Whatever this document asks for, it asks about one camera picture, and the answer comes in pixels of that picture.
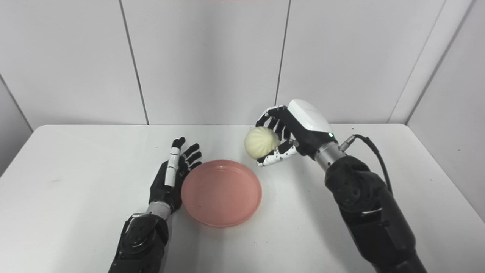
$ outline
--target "black cable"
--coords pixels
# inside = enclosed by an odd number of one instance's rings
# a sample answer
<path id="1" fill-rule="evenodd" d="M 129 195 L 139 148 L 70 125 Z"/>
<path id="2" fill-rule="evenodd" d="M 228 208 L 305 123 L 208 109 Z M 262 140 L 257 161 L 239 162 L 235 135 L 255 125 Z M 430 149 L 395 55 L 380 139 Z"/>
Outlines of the black cable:
<path id="1" fill-rule="evenodd" d="M 384 174 L 386 185 L 388 187 L 389 192 L 392 194 L 392 187 L 391 187 L 391 181 L 389 179 L 388 170 L 376 145 L 372 142 L 372 140 L 368 136 L 363 136 L 358 134 L 355 134 L 354 136 L 361 139 L 365 144 L 367 144 L 367 146 L 374 152 L 375 156 L 377 156 L 377 159 L 379 160 L 379 164 L 381 164 L 382 173 Z"/>

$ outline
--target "robot finger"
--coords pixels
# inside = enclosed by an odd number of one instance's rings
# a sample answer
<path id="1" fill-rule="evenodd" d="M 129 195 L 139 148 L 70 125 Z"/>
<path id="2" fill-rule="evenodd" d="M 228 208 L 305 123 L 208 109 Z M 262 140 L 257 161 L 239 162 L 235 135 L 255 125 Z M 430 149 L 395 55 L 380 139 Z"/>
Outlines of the robot finger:
<path id="1" fill-rule="evenodd" d="M 275 130 L 275 133 L 278 135 L 279 140 L 281 140 L 284 127 L 285 127 L 285 124 L 283 123 L 282 120 L 280 120 L 278 122 L 278 126 L 276 127 L 276 130 Z"/>
<path id="2" fill-rule="evenodd" d="M 172 142 L 170 148 L 170 157 L 168 159 L 167 170 L 165 172 L 165 185 L 173 187 L 175 185 L 175 178 L 180 164 L 180 148 L 185 143 L 185 138 L 176 138 Z"/>
<path id="3" fill-rule="evenodd" d="M 266 156 L 256 160 L 256 164 L 259 167 L 269 166 L 274 163 L 278 163 L 285 159 L 288 159 L 297 153 L 298 152 L 296 151 L 294 141 L 288 139 L 287 141 L 279 145 L 274 151 L 271 151 Z"/>
<path id="4" fill-rule="evenodd" d="M 185 161 L 187 162 L 187 166 L 190 166 L 194 161 L 200 159 L 202 157 L 201 152 L 196 152 L 193 155 L 191 155 L 189 158 L 187 158 Z"/>
<path id="5" fill-rule="evenodd" d="M 199 143 L 196 143 L 192 146 L 190 146 L 183 154 L 182 154 L 182 157 L 184 159 L 187 159 L 192 153 L 194 153 L 195 151 L 199 150 L 200 146 L 199 146 Z"/>
<path id="6" fill-rule="evenodd" d="M 285 129 L 283 129 L 283 139 L 290 139 L 290 138 L 291 138 L 291 132 L 288 129 L 288 127 L 285 127 Z"/>
<path id="7" fill-rule="evenodd" d="M 270 128 L 271 130 L 274 130 L 277 123 L 278 123 L 278 119 L 271 118 L 270 123 L 268 124 L 268 128 Z"/>
<path id="8" fill-rule="evenodd" d="M 261 115 L 261 117 L 258 119 L 258 121 L 256 121 L 256 127 L 258 127 L 258 126 L 264 126 L 265 122 L 269 118 L 279 119 L 279 114 L 284 109 L 286 109 L 286 106 L 284 106 L 284 105 L 281 105 L 281 106 L 273 106 L 273 107 L 267 108 L 263 112 L 263 114 Z"/>
<path id="9" fill-rule="evenodd" d="M 189 171 L 192 171 L 193 169 L 195 169 L 197 166 L 199 166 L 201 164 L 202 164 L 202 162 L 200 162 L 200 161 L 193 163 L 192 165 L 189 166 Z"/>

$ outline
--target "cable connector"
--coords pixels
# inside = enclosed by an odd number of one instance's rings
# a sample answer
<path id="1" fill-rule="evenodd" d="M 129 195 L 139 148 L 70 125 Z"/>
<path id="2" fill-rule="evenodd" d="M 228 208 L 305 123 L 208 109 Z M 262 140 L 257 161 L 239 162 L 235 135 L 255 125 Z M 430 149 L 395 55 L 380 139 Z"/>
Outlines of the cable connector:
<path id="1" fill-rule="evenodd" d="M 355 135 L 349 136 L 349 138 L 346 141 L 344 141 L 342 145 L 340 145 L 339 149 L 342 152 L 345 152 L 345 150 L 347 150 L 350 147 L 350 145 L 352 145 L 352 143 L 356 140 L 356 138 L 357 137 Z"/>

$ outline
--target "white table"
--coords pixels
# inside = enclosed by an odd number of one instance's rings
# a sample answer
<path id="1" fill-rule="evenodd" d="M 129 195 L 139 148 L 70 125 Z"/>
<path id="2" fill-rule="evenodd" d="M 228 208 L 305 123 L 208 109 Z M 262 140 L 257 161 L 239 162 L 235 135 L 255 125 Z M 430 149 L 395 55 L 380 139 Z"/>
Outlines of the white table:
<path id="1" fill-rule="evenodd" d="M 339 141 L 368 135 L 431 272 L 484 272 L 485 224 L 409 128 L 333 125 Z M 105 273 L 124 221 L 148 191 L 174 138 L 200 143 L 203 161 L 249 166 L 263 189 L 245 223 L 203 226 L 182 208 L 171 219 L 168 273 L 369 272 L 340 218 L 324 172 L 295 156 L 258 168 L 244 151 L 250 126 L 48 125 L 39 127 L 0 178 L 0 272 Z M 347 152 L 381 174 L 356 141 Z"/>

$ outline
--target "panel seam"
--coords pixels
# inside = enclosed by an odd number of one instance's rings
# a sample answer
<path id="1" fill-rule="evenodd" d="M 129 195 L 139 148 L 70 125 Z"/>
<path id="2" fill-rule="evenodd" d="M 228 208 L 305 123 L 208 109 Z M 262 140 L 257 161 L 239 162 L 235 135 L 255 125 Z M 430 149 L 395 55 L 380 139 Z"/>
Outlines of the panel seam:
<path id="1" fill-rule="evenodd" d="M 131 38 L 129 36 L 128 24 L 126 22 L 125 9 L 123 8 L 122 0 L 118 0 L 120 3 L 121 15 L 123 16 L 123 24 L 125 25 L 126 37 L 128 39 L 129 51 L 131 53 L 131 60 L 133 61 L 133 67 L 135 68 L 136 81 L 138 83 L 138 90 L 140 91 L 140 98 L 142 100 L 143 112 L 145 114 L 146 124 L 150 125 L 148 122 L 148 114 L 146 113 L 145 99 L 143 98 L 142 85 L 140 83 L 140 76 L 138 74 L 138 68 L 136 67 L 135 54 L 133 53 L 133 46 L 131 45 Z"/>
<path id="2" fill-rule="evenodd" d="M 281 49 L 281 59 L 279 61 L 278 82 L 276 84 L 275 106 L 278 100 L 279 81 L 281 77 L 281 67 L 283 66 L 283 54 L 285 53 L 286 31 L 288 30 L 288 20 L 290 18 L 291 0 L 288 1 L 288 12 L 286 13 L 285 34 L 283 35 L 283 47 Z"/>
<path id="3" fill-rule="evenodd" d="M 18 105 L 17 103 L 17 100 L 15 99 L 14 95 L 12 94 L 12 92 L 10 91 L 10 89 L 8 88 L 8 85 L 7 83 L 5 82 L 5 80 L 3 79 L 2 75 L 0 74 L 0 82 L 3 83 L 3 85 L 5 86 L 5 89 L 7 90 L 7 93 L 8 95 L 10 96 L 10 98 L 12 99 L 12 101 L 14 102 L 15 104 L 15 107 L 17 107 L 17 110 L 20 112 L 20 115 L 22 116 L 22 118 L 24 119 L 25 123 L 27 124 L 29 130 L 31 131 L 31 133 L 33 133 L 33 129 L 32 129 L 32 126 L 30 125 L 29 121 L 27 120 L 27 118 L 25 117 L 25 114 L 24 112 L 22 111 L 22 109 L 20 109 L 20 106 Z"/>

